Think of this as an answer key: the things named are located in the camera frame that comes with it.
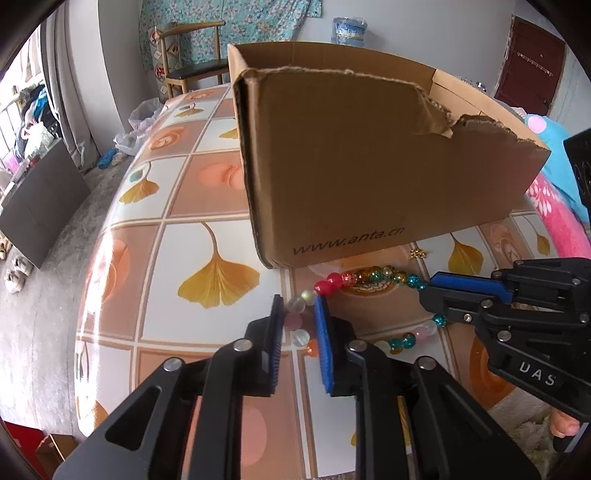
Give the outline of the right hand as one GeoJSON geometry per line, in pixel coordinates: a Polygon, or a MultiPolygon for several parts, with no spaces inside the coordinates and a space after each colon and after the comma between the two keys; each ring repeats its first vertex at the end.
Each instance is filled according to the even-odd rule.
{"type": "Polygon", "coordinates": [[[558,438],[575,436],[580,429],[580,422],[555,408],[550,409],[550,432],[558,438]]]}

